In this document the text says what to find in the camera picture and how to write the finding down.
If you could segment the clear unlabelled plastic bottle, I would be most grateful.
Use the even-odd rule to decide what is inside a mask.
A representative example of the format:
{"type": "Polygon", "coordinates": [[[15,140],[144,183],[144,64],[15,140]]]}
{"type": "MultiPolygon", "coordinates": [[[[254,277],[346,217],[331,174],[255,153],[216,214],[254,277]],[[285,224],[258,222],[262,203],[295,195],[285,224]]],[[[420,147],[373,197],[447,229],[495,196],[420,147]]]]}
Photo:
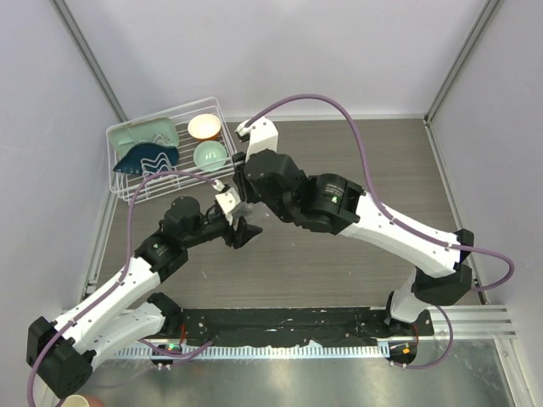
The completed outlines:
{"type": "Polygon", "coordinates": [[[235,221],[244,218],[248,224],[262,227],[269,219],[271,213],[263,203],[242,203],[233,212],[235,221]]]}

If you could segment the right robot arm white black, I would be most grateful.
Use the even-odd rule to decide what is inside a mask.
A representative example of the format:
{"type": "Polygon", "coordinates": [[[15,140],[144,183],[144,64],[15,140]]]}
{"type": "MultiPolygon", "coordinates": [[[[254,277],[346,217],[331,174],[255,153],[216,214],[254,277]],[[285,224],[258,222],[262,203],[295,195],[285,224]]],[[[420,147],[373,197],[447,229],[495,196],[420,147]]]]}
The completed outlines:
{"type": "Polygon", "coordinates": [[[414,265],[387,299],[388,332],[403,334],[428,306],[451,306],[470,291],[467,252],[455,248],[473,244],[470,231],[440,231],[395,210],[388,219],[358,184],[335,174],[307,176],[287,154],[266,149],[251,156],[237,153],[232,161],[244,202],[263,203],[284,223],[371,243],[414,265]]]}

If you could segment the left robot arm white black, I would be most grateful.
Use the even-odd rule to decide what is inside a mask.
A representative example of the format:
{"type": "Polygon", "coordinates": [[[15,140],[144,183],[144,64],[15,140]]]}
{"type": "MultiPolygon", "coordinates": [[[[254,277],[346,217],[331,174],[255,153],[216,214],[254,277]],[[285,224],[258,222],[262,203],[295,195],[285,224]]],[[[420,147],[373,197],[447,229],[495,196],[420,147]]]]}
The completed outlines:
{"type": "Polygon", "coordinates": [[[188,261],[190,248],[217,238],[241,248],[261,233],[246,220],[251,210],[232,188],[216,194],[210,213],[202,212],[195,198],[175,199],[158,230],[138,248],[129,247],[125,264],[95,293],[53,321],[32,322],[26,347],[28,405],[36,403],[36,380],[63,400],[125,346],[154,334],[174,337],[181,309],[154,289],[188,261]]]}

